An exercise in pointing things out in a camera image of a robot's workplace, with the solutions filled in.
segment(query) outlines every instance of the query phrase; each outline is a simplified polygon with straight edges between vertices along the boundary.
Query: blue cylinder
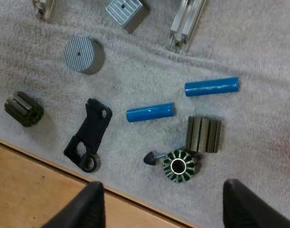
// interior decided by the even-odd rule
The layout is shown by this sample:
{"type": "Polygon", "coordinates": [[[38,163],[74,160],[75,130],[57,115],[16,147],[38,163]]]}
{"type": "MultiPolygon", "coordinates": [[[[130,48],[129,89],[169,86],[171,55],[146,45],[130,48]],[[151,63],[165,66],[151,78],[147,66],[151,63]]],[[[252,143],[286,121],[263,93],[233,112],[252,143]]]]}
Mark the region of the blue cylinder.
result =
{"type": "Polygon", "coordinates": [[[143,120],[153,120],[175,115],[174,103],[160,104],[151,107],[135,108],[127,111],[127,120],[132,123],[143,120]]]}
{"type": "Polygon", "coordinates": [[[200,96],[239,91],[239,79],[230,77],[217,80],[191,82],[185,84],[186,96],[200,96]]]}

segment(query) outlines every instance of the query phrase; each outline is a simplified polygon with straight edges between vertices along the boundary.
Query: ribbed cylinder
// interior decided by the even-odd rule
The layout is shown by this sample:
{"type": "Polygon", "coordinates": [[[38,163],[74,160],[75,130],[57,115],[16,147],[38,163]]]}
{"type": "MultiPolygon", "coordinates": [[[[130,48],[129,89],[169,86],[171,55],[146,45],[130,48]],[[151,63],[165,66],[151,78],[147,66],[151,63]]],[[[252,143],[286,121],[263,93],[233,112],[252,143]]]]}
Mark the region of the ribbed cylinder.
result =
{"type": "Polygon", "coordinates": [[[73,71],[93,75],[103,67],[104,52],[97,42],[76,36],[65,46],[64,61],[73,71]]]}

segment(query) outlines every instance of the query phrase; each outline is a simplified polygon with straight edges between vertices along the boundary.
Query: wooden floor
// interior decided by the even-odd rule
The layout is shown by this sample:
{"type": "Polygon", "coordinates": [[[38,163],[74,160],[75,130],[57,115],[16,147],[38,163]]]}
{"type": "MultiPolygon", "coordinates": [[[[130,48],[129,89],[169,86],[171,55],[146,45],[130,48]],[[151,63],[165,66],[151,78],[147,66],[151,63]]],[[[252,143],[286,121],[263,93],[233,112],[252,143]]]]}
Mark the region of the wooden floor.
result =
{"type": "MultiPolygon", "coordinates": [[[[0,143],[0,228],[38,228],[87,184],[29,154],[0,143]]],[[[197,226],[105,187],[106,227],[177,228],[197,226]]]]}

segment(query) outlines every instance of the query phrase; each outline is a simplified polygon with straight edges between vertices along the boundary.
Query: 3d printed part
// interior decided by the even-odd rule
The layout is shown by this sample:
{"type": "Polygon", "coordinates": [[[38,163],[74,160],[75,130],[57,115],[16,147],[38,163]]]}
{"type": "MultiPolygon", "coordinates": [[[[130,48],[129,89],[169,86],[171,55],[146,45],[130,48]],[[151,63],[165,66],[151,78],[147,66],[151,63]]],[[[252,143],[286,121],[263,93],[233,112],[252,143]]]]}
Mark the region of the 3d printed part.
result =
{"type": "Polygon", "coordinates": [[[50,22],[53,16],[55,1],[56,0],[32,0],[36,17],[39,20],[50,22]]]}
{"type": "Polygon", "coordinates": [[[91,173],[96,169],[97,161],[94,155],[111,120],[112,111],[95,99],[87,101],[86,111],[87,117],[65,148],[64,155],[84,172],[91,173]],[[77,151],[79,143],[86,147],[86,152],[82,155],[77,151]]]}
{"type": "Polygon", "coordinates": [[[220,138],[221,121],[188,117],[185,148],[192,152],[217,153],[220,138]]]}
{"type": "Polygon", "coordinates": [[[4,110],[24,127],[37,124],[44,114],[44,109],[23,92],[11,95],[4,104],[4,110]]]}
{"type": "Polygon", "coordinates": [[[76,72],[93,75],[103,67],[104,59],[102,47],[84,36],[76,36],[65,45],[65,63],[76,72]]]}
{"type": "Polygon", "coordinates": [[[186,150],[175,150],[166,155],[163,170],[167,178],[176,183],[187,182],[196,173],[197,161],[186,150]]]}
{"type": "Polygon", "coordinates": [[[130,109],[126,113],[127,120],[130,123],[136,122],[136,121],[170,117],[174,115],[175,115],[174,103],[130,109]]]}
{"type": "Polygon", "coordinates": [[[191,82],[185,84],[186,96],[200,96],[237,91],[239,91],[239,79],[237,77],[191,82]]]}
{"type": "Polygon", "coordinates": [[[139,0],[112,0],[106,10],[129,33],[132,33],[149,13],[139,0]]]}
{"type": "Polygon", "coordinates": [[[188,51],[205,0],[182,0],[170,30],[169,49],[188,51]]]}

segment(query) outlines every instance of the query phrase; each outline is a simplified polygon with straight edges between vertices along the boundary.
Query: bracket hole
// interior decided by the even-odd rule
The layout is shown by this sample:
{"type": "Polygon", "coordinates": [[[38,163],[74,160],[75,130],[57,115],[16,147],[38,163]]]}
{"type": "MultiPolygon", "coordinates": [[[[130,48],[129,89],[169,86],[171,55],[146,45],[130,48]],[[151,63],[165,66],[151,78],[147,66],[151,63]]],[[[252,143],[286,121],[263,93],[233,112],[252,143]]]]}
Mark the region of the bracket hole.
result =
{"type": "Polygon", "coordinates": [[[87,148],[82,142],[80,142],[76,147],[76,152],[79,156],[83,156],[87,152],[87,148]]]}
{"type": "Polygon", "coordinates": [[[106,110],[102,110],[102,117],[106,118],[106,115],[107,115],[106,110]]]}

